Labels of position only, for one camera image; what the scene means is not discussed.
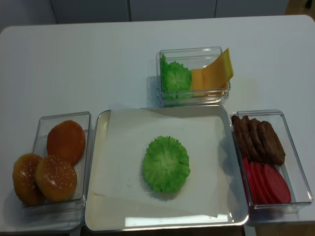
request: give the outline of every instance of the green lettuce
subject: green lettuce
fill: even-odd
[[[155,192],[178,192],[190,174],[186,149],[170,136],[158,136],[149,144],[142,167],[145,181]]]
[[[183,64],[179,64],[176,61],[167,63],[166,57],[162,54],[161,61],[161,79],[162,88],[164,92],[177,92],[177,91],[188,91],[190,90],[191,84],[191,73],[187,67]],[[175,98],[190,98],[193,94],[176,94],[167,95],[165,99]]]

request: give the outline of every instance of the yellow cheese slice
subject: yellow cheese slice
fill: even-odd
[[[233,75],[230,51],[226,49],[213,63],[202,68],[204,89],[222,88]]]
[[[202,90],[203,88],[203,77],[202,69],[191,70],[191,85],[190,90]],[[194,96],[204,96],[203,93],[195,93]]]

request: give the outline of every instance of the white paper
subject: white paper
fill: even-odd
[[[213,217],[218,215],[216,116],[175,118],[148,110],[112,111],[94,193]],[[190,175],[172,197],[154,193],[142,177],[142,160],[157,136],[178,139],[189,155]]]

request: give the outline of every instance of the brown patty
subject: brown patty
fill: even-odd
[[[232,116],[232,124],[233,124],[233,128],[234,128],[234,137],[236,139],[237,145],[238,145],[238,149],[241,152],[241,155],[243,158],[247,158],[248,160],[251,159],[247,147],[245,145],[245,142],[243,140],[242,137],[242,131],[241,131],[241,119],[234,115]]]
[[[255,162],[261,162],[261,158],[259,154],[257,153],[254,145],[252,144],[252,139],[250,136],[250,132],[248,130],[248,124],[250,122],[250,119],[248,119],[248,116],[244,116],[241,121],[241,129],[242,129],[242,136],[243,140],[246,144],[247,150],[251,156],[251,159]]]
[[[248,128],[250,132],[250,136],[252,138],[252,144],[254,145],[257,153],[259,154],[261,160],[264,163],[272,163],[272,161],[267,157],[265,148],[260,140],[259,134],[258,134],[258,126],[260,124],[260,121],[257,119],[251,119],[248,123]]]
[[[258,134],[268,157],[275,164],[282,165],[284,163],[285,152],[272,125],[269,122],[262,121],[258,126]]]

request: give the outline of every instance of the tomato slice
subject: tomato slice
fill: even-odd
[[[272,165],[266,164],[263,167],[263,174],[266,179],[266,187],[276,203],[290,203],[290,190],[279,171]]]
[[[263,165],[259,163],[254,163],[255,177],[258,179],[258,184],[268,204],[277,203],[277,200],[272,196],[272,194],[270,193],[270,189],[266,184],[266,178],[263,173],[263,168]]]
[[[255,190],[256,190],[256,193],[257,193],[257,197],[260,199],[262,204],[268,204],[268,201],[267,201],[267,198],[265,196],[265,193],[264,193],[264,191],[261,188],[260,178],[257,175],[257,171],[256,171],[256,168],[255,168],[255,165],[260,165],[260,164],[259,163],[254,163],[254,162],[250,163],[250,168],[251,168],[251,172],[252,172],[252,177],[253,177],[253,182],[254,182],[254,185],[255,185]]]
[[[259,199],[258,199],[257,194],[256,194],[255,184],[254,184],[253,179],[252,179],[252,174],[251,174],[251,171],[250,171],[250,166],[248,164],[248,159],[244,158],[243,159],[243,163],[244,163],[244,168],[245,168],[245,171],[246,171],[246,176],[247,176],[247,179],[248,179],[248,184],[250,186],[250,192],[251,192],[251,196],[252,196],[252,201],[253,201],[254,204],[260,204]]]

